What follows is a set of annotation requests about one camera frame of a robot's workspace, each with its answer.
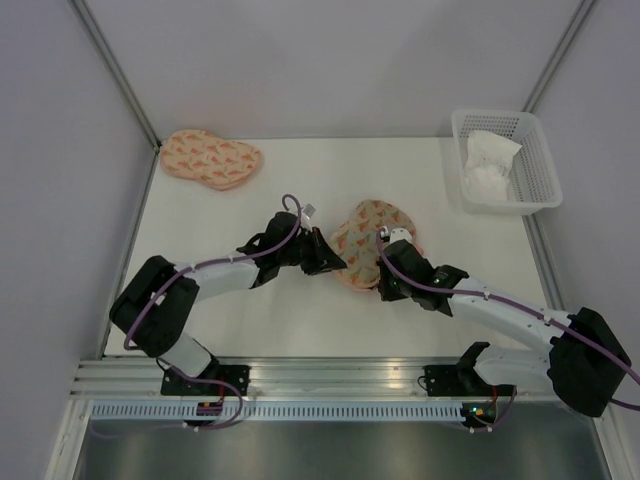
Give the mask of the floral mesh laundry bag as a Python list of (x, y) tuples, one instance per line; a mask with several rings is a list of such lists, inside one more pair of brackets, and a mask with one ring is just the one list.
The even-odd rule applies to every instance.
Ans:
[(406, 229), (412, 243), (421, 254), (424, 253), (417, 243), (416, 226), (407, 214), (383, 200), (361, 201), (328, 240), (331, 249), (347, 265), (346, 269), (334, 271), (334, 274), (352, 290), (368, 291), (379, 284), (376, 233), (381, 227)]

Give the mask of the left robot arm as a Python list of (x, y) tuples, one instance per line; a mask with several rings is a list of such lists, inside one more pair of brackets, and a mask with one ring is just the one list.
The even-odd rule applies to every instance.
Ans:
[(278, 212), (265, 231), (226, 258), (180, 265), (160, 255), (150, 257), (111, 306), (109, 319), (125, 334), (127, 349), (136, 348), (180, 371), (188, 389), (206, 396), (217, 387), (219, 362), (184, 332), (194, 304), (261, 287), (289, 266), (314, 276), (343, 270), (347, 264), (318, 228), (303, 226), (292, 213)]

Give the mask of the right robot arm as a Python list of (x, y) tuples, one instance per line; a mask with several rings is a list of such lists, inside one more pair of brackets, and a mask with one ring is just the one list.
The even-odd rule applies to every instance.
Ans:
[(466, 271), (434, 267), (408, 240), (395, 234), (376, 240), (380, 296), (411, 299), (427, 311), (478, 323), (520, 343), (509, 349), (478, 341), (456, 364), (459, 388), (478, 395), (488, 387), (553, 396), (574, 411), (599, 417), (616, 403), (625, 378), (639, 375), (598, 312), (575, 313), (527, 304), (491, 290)]

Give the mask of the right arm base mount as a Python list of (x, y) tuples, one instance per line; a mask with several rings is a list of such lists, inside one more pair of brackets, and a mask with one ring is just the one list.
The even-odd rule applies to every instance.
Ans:
[(459, 365), (426, 365), (416, 379), (417, 386), (429, 397), (483, 398), (510, 397), (515, 386), (490, 384), (473, 367)]

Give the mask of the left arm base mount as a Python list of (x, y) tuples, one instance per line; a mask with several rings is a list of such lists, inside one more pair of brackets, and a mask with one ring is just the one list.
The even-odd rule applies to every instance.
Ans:
[(197, 416), (226, 415), (225, 401), (244, 396), (250, 383), (248, 365), (217, 365), (205, 369), (198, 377), (185, 377), (174, 368), (164, 370), (160, 393), (162, 396), (198, 398)]

